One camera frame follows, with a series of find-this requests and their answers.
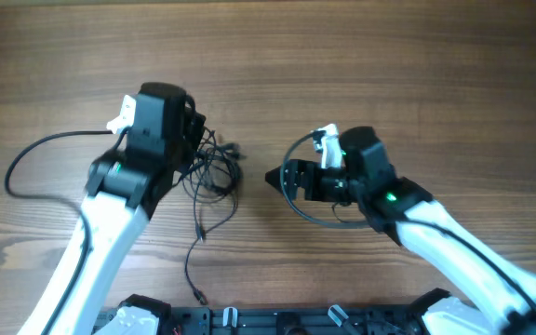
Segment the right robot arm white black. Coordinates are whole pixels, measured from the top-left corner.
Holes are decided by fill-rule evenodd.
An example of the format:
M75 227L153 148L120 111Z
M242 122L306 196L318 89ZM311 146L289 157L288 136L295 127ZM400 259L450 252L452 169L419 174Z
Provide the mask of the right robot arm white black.
M463 228L419 184L397 176L372 127L330 124L301 137L319 161L292 158L266 172L300 217L332 229L371 228L433 265L469 300L432 290L408 308L409 334L536 334L536 274Z

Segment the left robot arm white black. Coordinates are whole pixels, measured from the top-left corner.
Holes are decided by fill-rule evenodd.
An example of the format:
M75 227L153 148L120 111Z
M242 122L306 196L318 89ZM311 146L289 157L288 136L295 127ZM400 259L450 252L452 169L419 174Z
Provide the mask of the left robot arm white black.
M206 118L183 88L158 82L127 96L108 124L117 142L89 170L79 219L23 334L88 334L127 253L176 176L190 173Z

